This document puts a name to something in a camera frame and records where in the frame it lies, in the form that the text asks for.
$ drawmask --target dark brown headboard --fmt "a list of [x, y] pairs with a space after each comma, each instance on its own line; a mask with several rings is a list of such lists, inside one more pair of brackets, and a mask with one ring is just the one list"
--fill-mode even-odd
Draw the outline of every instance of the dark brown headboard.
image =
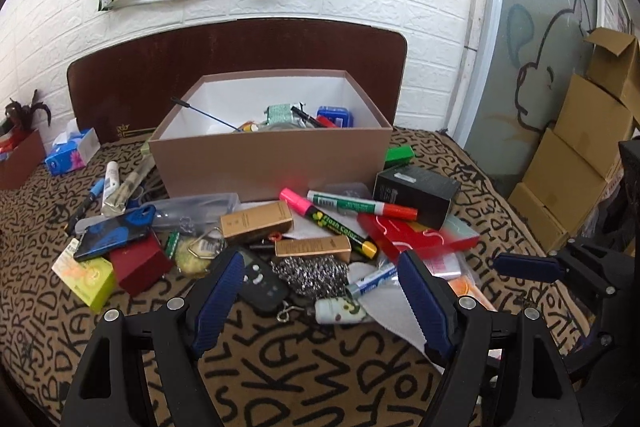
[[311, 19], [244, 19], [156, 33], [79, 58], [67, 70], [80, 128], [102, 143], [150, 132], [204, 74], [345, 70], [393, 123], [406, 41], [396, 32]]

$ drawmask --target remote control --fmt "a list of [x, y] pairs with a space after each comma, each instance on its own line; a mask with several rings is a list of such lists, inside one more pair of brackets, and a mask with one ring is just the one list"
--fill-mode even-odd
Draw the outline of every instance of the remote control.
[[289, 296], [289, 287], [274, 274], [271, 266], [246, 248], [238, 248], [244, 258], [244, 281], [239, 296], [261, 312], [274, 312]]

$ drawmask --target blue cap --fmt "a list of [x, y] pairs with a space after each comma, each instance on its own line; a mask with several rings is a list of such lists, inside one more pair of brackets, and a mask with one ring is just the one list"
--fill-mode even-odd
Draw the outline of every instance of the blue cap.
[[100, 193], [104, 190], [104, 178], [95, 182], [95, 185], [91, 187], [91, 193], [97, 198], [100, 196]]

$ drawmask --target patterned bedspread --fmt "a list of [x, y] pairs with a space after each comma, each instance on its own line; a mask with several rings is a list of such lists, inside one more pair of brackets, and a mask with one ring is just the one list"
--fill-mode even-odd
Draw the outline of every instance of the patterned bedspread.
[[[453, 212], [481, 233], [466, 258], [496, 308], [537, 307], [559, 349], [573, 349], [588, 323], [564, 286], [499, 277], [492, 269], [500, 252], [543, 253], [489, 179], [446, 136], [399, 129], [392, 142], [412, 145], [417, 164], [462, 183]], [[52, 178], [40, 166], [21, 190], [0, 192], [1, 363], [56, 424], [100, 317], [50, 268], [67, 243], [63, 227], [70, 213], [106, 163], [116, 160], [127, 172], [139, 147], [105, 146], [86, 169], [62, 177]], [[146, 312], [185, 295], [191, 284], [171, 272], [137, 298], [117, 291], [107, 306]], [[153, 353], [145, 362], [158, 425], [172, 425]], [[242, 302], [199, 368], [227, 426], [418, 425], [439, 381], [418, 350], [379, 325], [280, 324]]]

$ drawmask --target phone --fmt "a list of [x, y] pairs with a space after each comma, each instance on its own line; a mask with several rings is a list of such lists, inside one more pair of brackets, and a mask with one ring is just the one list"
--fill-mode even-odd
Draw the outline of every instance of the phone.
[[74, 259], [88, 261], [133, 241], [144, 239], [151, 231], [155, 215], [155, 206], [148, 204], [87, 227]]
[[236, 250], [244, 259], [244, 281], [239, 296], [261, 312], [276, 311], [289, 296], [289, 286], [256, 254], [246, 248]]

